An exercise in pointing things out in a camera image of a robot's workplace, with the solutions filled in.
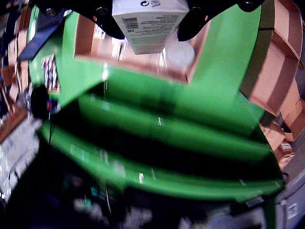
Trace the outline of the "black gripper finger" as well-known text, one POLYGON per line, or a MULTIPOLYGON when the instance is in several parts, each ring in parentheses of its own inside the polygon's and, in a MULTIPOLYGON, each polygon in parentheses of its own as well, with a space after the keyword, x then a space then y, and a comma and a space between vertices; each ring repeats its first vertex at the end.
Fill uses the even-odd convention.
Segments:
POLYGON ((33 3, 46 13, 48 9, 59 13, 72 10, 97 24, 107 35, 123 40, 125 36, 112 16, 111 0, 34 0, 33 3))
POLYGON ((244 12, 252 12, 263 2, 263 0, 187 0, 189 12, 178 26, 178 41, 192 39, 207 22, 234 5, 244 12))

